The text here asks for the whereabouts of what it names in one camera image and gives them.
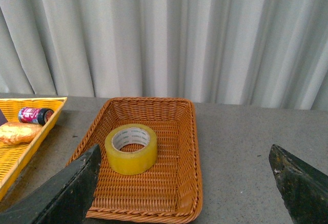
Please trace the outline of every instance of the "table surface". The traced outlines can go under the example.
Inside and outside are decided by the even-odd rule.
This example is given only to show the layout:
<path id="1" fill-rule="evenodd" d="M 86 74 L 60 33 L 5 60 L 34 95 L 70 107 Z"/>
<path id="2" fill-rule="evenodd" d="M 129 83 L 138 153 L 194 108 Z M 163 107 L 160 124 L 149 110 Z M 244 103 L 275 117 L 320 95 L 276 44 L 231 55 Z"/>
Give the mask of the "table surface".
<path id="1" fill-rule="evenodd" d="M 39 97 L 0 94 L 0 98 Z M 68 97 L 47 138 L 0 202 L 18 202 L 65 167 L 106 98 Z M 292 223 L 268 155 L 278 144 L 328 174 L 328 112 L 195 104 L 203 208 L 191 223 Z M 87 224 L 121 223 L 86 219 Z"/>

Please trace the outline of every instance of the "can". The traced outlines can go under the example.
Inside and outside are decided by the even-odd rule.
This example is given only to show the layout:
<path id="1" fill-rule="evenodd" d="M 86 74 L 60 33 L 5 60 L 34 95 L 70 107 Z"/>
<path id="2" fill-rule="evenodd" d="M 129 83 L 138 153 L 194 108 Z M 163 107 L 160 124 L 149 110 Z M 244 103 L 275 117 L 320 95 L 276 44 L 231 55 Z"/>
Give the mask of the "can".
<path id="1" fill-rule="evenodd" d="M 18 113 L 18 120 L 21 123 L 34 123 L 44 125 L 54 113 L 48 108 L 30 108 L 24 107 Z"/>

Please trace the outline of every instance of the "yellow tape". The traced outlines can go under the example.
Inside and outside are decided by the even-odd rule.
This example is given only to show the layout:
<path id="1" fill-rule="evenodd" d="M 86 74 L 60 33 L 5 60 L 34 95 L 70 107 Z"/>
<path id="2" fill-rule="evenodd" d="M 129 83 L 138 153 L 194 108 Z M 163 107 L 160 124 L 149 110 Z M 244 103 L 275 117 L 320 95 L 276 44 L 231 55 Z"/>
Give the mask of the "yellow tape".
<path id="1" fill-rule="evenodd" d="M 123 146 L 141 144 L 144 147 L 134 152 L 122 152 Z M 157 136 L 142 124 L 128 124 L 111 131 L 105 139 L 107 159 L 111 168 L 120 174 L 141 174 L 157 160 Z"/>

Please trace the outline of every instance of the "bread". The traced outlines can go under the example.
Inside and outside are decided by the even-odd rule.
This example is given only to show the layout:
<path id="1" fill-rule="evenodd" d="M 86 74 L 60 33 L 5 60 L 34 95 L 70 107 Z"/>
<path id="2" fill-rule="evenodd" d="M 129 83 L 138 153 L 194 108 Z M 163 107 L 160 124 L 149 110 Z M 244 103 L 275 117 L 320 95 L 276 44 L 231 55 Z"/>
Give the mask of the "bread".
<path id="1" fill-rule="evenodd" d="M 0 126 L 0 141 L 8 145 L 31 142 L 41 129 L 37 124 L 8 122 Z"/>

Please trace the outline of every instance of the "wicker basket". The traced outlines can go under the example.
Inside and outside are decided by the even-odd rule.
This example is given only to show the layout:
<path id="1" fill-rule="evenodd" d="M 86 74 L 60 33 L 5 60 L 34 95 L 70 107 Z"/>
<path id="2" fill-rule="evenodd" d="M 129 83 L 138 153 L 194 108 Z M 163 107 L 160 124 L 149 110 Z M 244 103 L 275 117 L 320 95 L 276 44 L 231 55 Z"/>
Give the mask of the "wicker basket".
<path id="1" fill-rule="evenodd" d="M 114 172 L 104 141 L 113 129 L 132 123 L 152 128 L 158 159 L 139 175 Z M 195 109 L 181 98 L 126 97 L 107 101 L 68 164 L 92 145 L 101 148 L 101 168 L 94 202 L 87 217 L 135 222 L 187 223 L 202 208 Z M 128 145 L 134 151 L 140 145 Z"/>
<path id="2" fill-rule="evenodd" d="M 23 107 L 45 107 L 55 111 L 49 121 L 29 144 L 22 143 L 16 146 L 9 146 L 0 142 L 0 200 L 4 197 L 9 187 L 15 182 L 22 169 L 30 161 L 41 142 L 55 125 L 66 100 L 66 97 L 0 99 L 0 109 L 8 121 L 18 122 L 18 112 Z"/>

